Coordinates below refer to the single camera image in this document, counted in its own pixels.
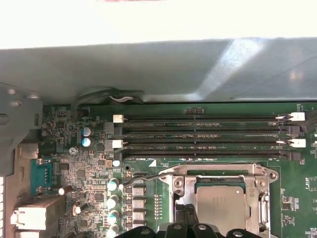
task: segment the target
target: cable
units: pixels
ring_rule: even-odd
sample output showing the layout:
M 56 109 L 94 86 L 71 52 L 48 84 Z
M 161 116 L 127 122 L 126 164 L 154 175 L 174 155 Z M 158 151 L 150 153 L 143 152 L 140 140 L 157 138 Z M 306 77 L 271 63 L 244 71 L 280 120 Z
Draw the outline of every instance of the cable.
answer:
M 72 110 L 72 119 L 75 121 L 77 119 L 77 108 L 79 105 L 83 103 L 88 103 L 92 100 L 109 97 L 109 96 L 120 96 L 120 91 L 114 88 L 106 89 L 94 93 L 89 93 L 84 96 L 80 96 L 76 99 L 74 103 L 71 104 L 71 110 Z
M 113 96 L 109 96 L 112 100 L 116 101 L 116 102 L 119 102 L 119 103 L 124 103 L 126 101 L 129 101 L 129 100 L 133 100 L 134 98 L 133 97 L 123 97 L 123 98 L 114 98 Z
M 163 173 L 160 175 L 153 175 L 153 176 L 148 176 L 148 177 L 146 177 L 144 175 L 135 176 L 132 179 L 130 179 L 128 182 L 120 184 L 119 189 L 123 189 L 125 187 L 132 186 L 135 183 L 135 181 L 138 181 L 138 180 L 151 181 L 151 180 L 159 179 L 161 177 L 165 177 L 167 175 L 173 175 L 173 174 L 174 174 L 174 172 Z

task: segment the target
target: electrolytic capacitor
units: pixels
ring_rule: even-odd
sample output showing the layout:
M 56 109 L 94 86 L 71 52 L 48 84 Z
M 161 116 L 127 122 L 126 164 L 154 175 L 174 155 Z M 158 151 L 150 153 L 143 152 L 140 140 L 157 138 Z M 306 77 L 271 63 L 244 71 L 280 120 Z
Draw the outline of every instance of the electrolytic capacitor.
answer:
M 113 209 L 119 202 L 119 197 L 117 195 L 112 195 L 106 202 L 106 206 L 109 210 Z
M 89 127 L 85 127 L 81 130 L 81 133 L 83 136 L 90 136 L 94 133 L 94 131 L 90 129 Z
M 107 232 L 107 238 L 114 238 L 119 235 L 120 228 L 118 225 L 112 225 Z
M 81 144 L 82 144 L 82 146 L 84 146 L 84 147 L 89 147 L 89 146 L 91 146 L 93 143 L 94 143 L 93 138 L 88 138 L 88 137 L 84 138 L 84 139 L 81 141 Z
M 109 215 L 108 215 L 108 217 L 107 217 L 107 222 L 108 222 L 108 224 L 109 225 L 114 225 L 116 222 L 117 222 L 117 220 L 118 220 L 118 218 L 119 218 L 119 212 L 118 211 L 116 211 L 116 210 L 113 210 L 113 211 L 111 211 L 110 213 L 109 213 Z
M 72 185 L 66 185 L 64 187 L 61 187 L 59 190 L 58 190 L 58 193 L 59 195 L 64 195 L 64 194 L 67 194 L 69 192 L 71 192 L 72 190 L 74 190 L 73 186 Z
M 65 238 L 75 238 L 75 237 L 76 237 L 76 232 L 75 231 L 70 231 L 65 236 Z
M 43 128 L 44 130 L 50 130 L 50 129 L 52 128 L 52 123 L 50 123 L 50 122 L 44 122 L 44 123 L 42 124 L 42 128 Z
M 119 180 L 116 178 L 112 178 L 112 179 L 110 179 L 110 181 L 107 184 L 107 189 L 111 192 L 115 191 L 117 189 L 118 185 L 119 185 Z
M 88 203 L 83 202 L 75 208 L 75 213 L 78 215 L 78 214 L 82 213 L 85 209 L 87 209 L 88 207 L 89 207 Z

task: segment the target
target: surface-mount component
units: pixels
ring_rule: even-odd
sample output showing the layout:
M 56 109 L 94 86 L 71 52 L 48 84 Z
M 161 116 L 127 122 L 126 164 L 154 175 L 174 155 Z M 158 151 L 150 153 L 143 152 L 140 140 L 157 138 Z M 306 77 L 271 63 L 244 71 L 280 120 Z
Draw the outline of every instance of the surface-mount component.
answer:
M 132 207 L 135 209 L 145 208 L 146 198 L 145 197 L 133 197 L 132 199 Z
M 87 202 L 82 202 L 81 204 L 79 204 L 76 208 L 75 208 L 75 213 L 77 215 L 79 215 L 80 213 L 82 213 L 83 211 L 85 211 L 87 208 L 89 207 Z
M 144 196 L 146 191 L 146 187 L 143 185 L 134 185 L 132 187 L 133 196 Z

